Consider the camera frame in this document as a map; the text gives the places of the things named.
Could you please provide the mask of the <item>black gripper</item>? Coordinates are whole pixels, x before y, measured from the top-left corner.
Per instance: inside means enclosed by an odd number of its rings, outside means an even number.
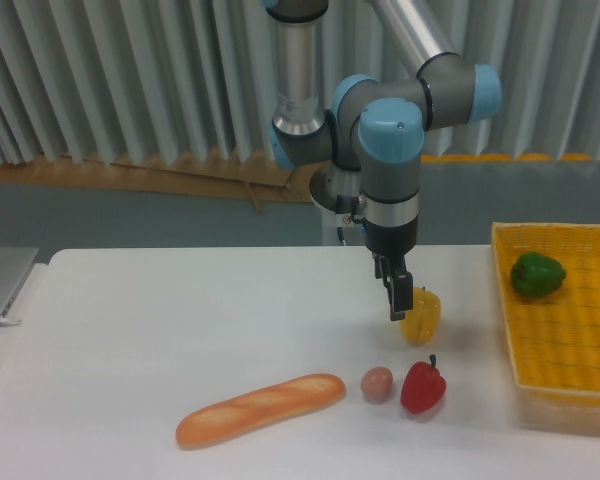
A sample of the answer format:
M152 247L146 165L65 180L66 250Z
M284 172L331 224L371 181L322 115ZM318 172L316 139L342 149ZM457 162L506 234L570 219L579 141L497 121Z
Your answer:
M416 245L418 220L415 217L409 223L394 227L364 221L365 246L374 253L374 275L382 280L387 292L391 321L403 320L413 309L413 275L407 269L405 258L400 256Z

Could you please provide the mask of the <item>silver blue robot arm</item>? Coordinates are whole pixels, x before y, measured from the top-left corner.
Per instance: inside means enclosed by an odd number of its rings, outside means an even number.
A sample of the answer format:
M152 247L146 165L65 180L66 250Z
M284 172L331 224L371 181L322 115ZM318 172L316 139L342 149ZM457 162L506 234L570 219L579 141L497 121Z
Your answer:
M269 138L279 165L316 165L310 196L328 245L362 244L398 321L414 304L406 256L417 239L421 157L429 131L494 117L497 71L466 62L423 1L375 1L372 9L408 70L382 83L356 74L320 101L319 22L325 1L267 1L276 25L277 106Z

